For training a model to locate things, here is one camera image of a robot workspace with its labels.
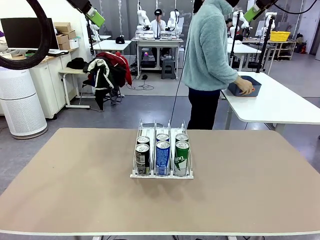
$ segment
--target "step stool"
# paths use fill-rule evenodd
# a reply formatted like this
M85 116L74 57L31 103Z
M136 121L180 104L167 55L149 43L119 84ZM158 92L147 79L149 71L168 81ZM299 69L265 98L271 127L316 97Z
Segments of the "step stool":
M175 61L172 59L163 60L161 79L176 79Z

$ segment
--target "yellow basket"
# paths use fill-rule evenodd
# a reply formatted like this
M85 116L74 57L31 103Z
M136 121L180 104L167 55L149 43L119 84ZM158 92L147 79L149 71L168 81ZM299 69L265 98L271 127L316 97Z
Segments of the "yellow basket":
M272 31L270 41L273 42L286 42L290 36L289 31Z

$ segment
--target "can dispenser rack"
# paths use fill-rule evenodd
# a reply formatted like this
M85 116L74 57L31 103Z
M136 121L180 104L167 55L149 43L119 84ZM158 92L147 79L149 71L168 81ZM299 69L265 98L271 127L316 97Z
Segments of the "can dispenser rack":
M169 163L166 168L167 175L158 175L158 167L156 166L156 136L157 134L168 134L170 143L170 157ZM136 148L137 141L135 142L134 154L133 154L133 168L130 178L141 178L141 179L194 179L193 169L192 169L192 155L191 146L189 148L188 161L186 166L186 175L177 176L175 175L175 154L176 154L176 135L177 134L187 134L186 124L183 122L180 128L171 128L170 121L167 127L158 127L157 122L154 121L154 125L145 127L140 120L137 136L146 136L150 139L150 167L147 174L139 174L136 162Z

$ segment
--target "blue storage box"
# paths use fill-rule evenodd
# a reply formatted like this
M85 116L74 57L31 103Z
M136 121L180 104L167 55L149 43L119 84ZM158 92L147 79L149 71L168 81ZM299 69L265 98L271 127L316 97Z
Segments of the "blue storage box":
M228 86L229 91L235 95L236 97L257 97L261 88L261 83L254 80L250 76L240 76L241 78L248 80L252 83L254 87L254 91L250 93L249 95L242 95L242 90L235 84L235 83L230 83Z

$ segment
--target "light blue fleece jacket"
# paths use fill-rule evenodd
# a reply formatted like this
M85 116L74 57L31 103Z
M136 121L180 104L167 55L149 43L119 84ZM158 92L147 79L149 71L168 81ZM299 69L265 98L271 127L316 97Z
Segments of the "light blue fleece jacket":
M226 89L238 76L229 66L227 25L232 13L225 0L204 0L192 18L188 33L183 83L199 91Z

